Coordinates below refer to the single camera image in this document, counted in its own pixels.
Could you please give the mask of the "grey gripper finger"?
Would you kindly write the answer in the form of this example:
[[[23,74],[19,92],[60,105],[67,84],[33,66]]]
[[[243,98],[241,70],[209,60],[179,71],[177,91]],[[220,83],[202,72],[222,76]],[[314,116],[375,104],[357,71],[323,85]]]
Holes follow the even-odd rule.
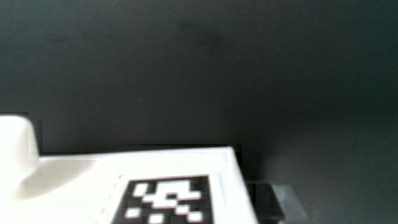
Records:
[[[309,216],[289,185],[248,182],[247,190],[259,224],[309,224]]]

